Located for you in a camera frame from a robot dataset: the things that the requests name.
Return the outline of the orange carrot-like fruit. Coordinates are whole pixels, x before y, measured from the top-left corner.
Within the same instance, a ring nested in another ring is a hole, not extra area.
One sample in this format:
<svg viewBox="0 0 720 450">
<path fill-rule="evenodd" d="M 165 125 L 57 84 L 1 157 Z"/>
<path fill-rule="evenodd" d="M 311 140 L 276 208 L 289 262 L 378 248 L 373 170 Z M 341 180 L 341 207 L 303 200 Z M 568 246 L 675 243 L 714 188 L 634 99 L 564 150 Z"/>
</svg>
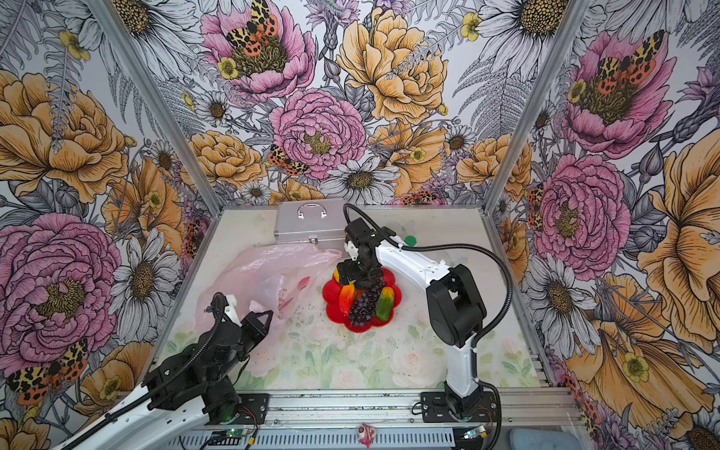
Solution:
<svg viewBox="0 0 720 450">
<path fill-rule="evenodd" d="M 351 283 L 341 287 L 337 308 L 343 316 L 348 316 L 352 305 L 356 300 L 356 287 Z"/>
</svg>

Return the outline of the dark grape bunch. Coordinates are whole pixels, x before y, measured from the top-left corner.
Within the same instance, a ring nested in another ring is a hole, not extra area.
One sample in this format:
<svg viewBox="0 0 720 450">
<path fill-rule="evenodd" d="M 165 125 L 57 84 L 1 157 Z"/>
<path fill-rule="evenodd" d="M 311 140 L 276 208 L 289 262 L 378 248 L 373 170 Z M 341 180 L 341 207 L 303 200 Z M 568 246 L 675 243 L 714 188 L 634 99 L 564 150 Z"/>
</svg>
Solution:
<svg viewBox="0 0 720 450">
<path fill-rule="evenodd" d="M 371 322 L 375 317 L 376 303 L 382 288 L 384 288 L 384 283 L 367 291 L 356 291 L 355 300 L 348 316 L 351 326 L 362 327 Z"/>
</svg>

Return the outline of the green red mango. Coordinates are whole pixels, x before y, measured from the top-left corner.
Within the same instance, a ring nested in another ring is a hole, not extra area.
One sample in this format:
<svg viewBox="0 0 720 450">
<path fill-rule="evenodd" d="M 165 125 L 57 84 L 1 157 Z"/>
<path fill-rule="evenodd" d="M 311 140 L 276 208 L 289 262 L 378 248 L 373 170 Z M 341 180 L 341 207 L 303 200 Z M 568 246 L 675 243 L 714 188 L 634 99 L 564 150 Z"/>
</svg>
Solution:
<svg viewBox="0 0 720 450">
<path fill-rule="evenodd" d="M 391 312 L 395 307 L 395 291 L 392 287 L 385 286 L 380 290 L 375 309 L 375 318 L 386 323 L 390 319 Z"/>
</svg>

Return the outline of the red flower-shaped plate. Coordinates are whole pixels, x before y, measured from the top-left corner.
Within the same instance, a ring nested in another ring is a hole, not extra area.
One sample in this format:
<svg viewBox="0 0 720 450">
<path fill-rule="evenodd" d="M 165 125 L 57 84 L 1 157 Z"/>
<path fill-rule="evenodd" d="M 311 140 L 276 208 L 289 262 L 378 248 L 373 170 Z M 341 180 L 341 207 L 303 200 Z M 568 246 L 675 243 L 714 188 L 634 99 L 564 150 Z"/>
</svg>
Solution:
<svg viewBox="0 0 720 450">
<path fill-rule="evenodd" d="M 359 290 L 354 283 L 341 285 L 335 269 L 332 279 L 322 288 L 322 298 L 331 322 L 360 334 L 389 324 L 401 304 L 402 292 L 395 274 L 387 268 L 382 269 L 382 279 L 369 290 Z"/>
</svg>

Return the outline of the pink plastic bag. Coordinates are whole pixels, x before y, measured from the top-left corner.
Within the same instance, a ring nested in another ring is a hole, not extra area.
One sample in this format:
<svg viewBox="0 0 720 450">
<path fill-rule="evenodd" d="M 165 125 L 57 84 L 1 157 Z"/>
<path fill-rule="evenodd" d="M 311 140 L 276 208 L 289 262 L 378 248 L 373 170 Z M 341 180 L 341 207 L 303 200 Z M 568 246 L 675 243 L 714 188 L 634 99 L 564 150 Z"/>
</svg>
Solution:
<svg viewBox="0 0 720 450">
<path fill-rule="evenodd" d="M 311 288 L 332 271 L 341 258 L 336 249 L 313 244 L 280 244 L 251 247 L 240 252 L 200 295 L 195 329 L 206 331 L 213 316 L 206 309 L 215 294 L 236 300 L 239 318 L 271 309 L 274 317 L 288 319 L 311 296 Z"/>
</svg>

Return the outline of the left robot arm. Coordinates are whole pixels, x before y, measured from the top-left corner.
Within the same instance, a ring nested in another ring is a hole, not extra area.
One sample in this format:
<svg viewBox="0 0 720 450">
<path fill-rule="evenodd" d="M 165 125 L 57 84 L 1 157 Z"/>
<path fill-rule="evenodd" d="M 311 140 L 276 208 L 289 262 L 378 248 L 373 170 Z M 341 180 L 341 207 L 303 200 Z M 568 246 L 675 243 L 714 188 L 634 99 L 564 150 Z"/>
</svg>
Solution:
<svg viewBox="0 0 720 450">
<path fill-rule="evenodd" d="M 101 419 L 59 449 L 154 449 L 189 429 L 257 420 L 234 389 L 230 373 L 243 369 L 268 336 L 271 310 L 241 320 L 223 312 L 195 344 L 167 358 Z"/>
</svg>

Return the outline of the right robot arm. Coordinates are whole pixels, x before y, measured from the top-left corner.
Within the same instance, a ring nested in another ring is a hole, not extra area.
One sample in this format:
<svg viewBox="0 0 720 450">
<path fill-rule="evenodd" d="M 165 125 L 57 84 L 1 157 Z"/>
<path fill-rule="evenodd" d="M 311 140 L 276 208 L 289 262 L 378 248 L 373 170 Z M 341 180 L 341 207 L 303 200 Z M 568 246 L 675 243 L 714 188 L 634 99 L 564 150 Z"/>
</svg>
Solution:
<svg viewBox="0 0 720 450">
<path fill-rule="evenodd" d="M 492 253 L 470 244 L 407 247 L 393 237 L 384 239 L 378 234 L 347 237 L 344 249 L 349 258 L 337 265 L 341 285 L 353 282 L 363 288 L 371 287 L 382 278 L 383 268 L 388 267 L 425 291 L 432 330 L 448 346 L 444 382 L 447 408 L 455 420 L 469 419 L 483 393 L 474 345 L 483 330 L 487 309 L 467 266 L 450 266 L 425 254 L 446 249 L 477 251 L 489 257 Z"/>
</svg>

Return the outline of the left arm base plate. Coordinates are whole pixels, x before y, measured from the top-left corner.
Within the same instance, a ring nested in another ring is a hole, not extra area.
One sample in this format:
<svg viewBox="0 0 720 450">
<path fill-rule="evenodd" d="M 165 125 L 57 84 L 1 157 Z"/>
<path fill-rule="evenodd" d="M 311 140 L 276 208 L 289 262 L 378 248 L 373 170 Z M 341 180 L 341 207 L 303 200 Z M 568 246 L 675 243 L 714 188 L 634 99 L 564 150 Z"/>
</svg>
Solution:
<svg viewBox="0 0 720 450">
<path fill-rule="evenodd" d="M 239 403 L 231 425 L 264 425 L 270 395 L 266 393 L 238 393 L 238 397 Z"/>
</svg>

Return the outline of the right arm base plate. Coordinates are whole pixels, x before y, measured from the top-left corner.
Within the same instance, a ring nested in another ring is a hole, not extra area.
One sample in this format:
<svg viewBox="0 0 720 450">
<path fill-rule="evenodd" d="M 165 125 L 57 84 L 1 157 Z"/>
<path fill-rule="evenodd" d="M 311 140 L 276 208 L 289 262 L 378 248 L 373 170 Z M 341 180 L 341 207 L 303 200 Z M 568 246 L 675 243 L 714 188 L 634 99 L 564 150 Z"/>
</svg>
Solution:
<svg viewBox="0 0 720 450">
<path fill-rule="evenodd" d="M 475 390 L 469 397 L 453 392 L 427 391 L 420 394 L 420 413 L 425 423 L 489 423 L 501 417 L 501 403 L 488 389 Z"/>
</svg>

